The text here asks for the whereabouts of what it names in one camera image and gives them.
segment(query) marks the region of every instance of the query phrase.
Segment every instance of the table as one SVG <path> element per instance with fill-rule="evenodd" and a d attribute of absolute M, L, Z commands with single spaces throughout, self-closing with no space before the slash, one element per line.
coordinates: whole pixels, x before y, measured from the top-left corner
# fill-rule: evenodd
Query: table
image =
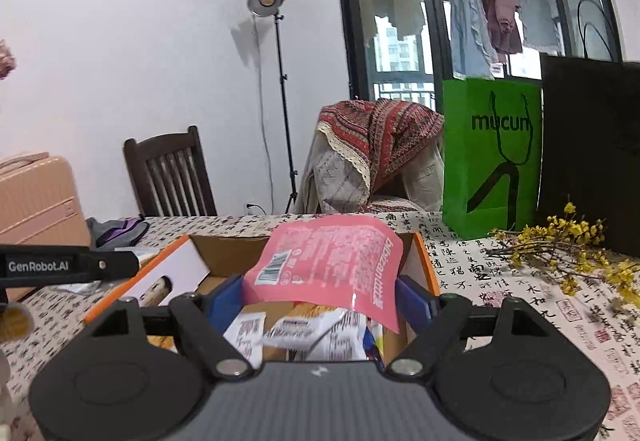
<path fill-rule="evenodd" d="M 443 292 L 462 294 L 476 305 L 499 306 L 509 295 L 526 299 L 556 325 L 609 378 L 612 407 L 605 426 L 610 439 L 640 440 L 640 329 L 609 307 L 606 287 L 584 285 L 577 297 L 566 297 L 540 274 L 512 269 L 482 252 L 492 241 L 459 241 L 439 213 L 377 214 L 398 232 L 418 232 L 429 250 Z M 243 217 L 149 217 L 140 246 L 164 247 L 185 233 L 260 237 L 282 222 L 308 221 L 321 215 L 246 215 Z M 21 341 L 2 346 L 11 365 L 8 388 L 17 416 L 14 441 L 40 441 L 30 414 L 27 391 L 34 374 L 82 328 L 82 318 L 102 294 L 79 296 L 44 288 L 28 297 L 36 324 Z M 472 342 L 481 343 L 481 339 Z"/>

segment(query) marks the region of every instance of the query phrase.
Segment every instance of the metal screw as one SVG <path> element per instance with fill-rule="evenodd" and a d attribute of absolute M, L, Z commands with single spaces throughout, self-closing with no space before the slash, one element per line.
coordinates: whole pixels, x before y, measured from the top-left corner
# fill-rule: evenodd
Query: metal screw
<path fill-rule="evenodd" d="M 228 358 L 216 364 L 216 370 L 224 376 L 241 376 L 249 369 L 249 365 L 244 360 L 238 358 Z"/>
<path fill-rule="evenodd" d="M 402 358 L 394 361 L 389 368 L 399 376 L 415 376 L 422 371 L 422 364 L 412 358 Z"/>

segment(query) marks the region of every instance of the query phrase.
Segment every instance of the chair backrest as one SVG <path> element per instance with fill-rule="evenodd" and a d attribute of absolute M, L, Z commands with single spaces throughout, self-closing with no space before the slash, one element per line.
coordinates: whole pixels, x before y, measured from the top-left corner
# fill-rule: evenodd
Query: chair backrest
<path fill-rule="evenodd" d="M 143 215 L 218 215 L 198 128 L 124 142 L 124 157 Z"/>

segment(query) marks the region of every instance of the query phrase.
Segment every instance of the black paper bag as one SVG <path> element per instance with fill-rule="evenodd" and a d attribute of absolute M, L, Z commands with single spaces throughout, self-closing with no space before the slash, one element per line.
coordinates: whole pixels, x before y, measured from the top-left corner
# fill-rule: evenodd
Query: black paper bag
<path fill-rule="evenodd" d="M 542 179 L 538 218 L 568 201 L 604 246 L 640 256 L 640 64 L 541 55 Z"/>

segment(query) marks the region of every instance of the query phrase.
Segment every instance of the pink snack bag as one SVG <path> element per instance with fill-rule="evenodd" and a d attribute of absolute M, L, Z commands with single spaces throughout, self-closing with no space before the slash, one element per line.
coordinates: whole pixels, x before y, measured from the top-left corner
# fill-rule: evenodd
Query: pink snack bag
<path fill-rule="evenodd" d="M 245 304 L 303 301 L 353 309 L 399 332 L 396 277 L 402 241 L 367 215 L 283 223 L 244 275 Z"/>

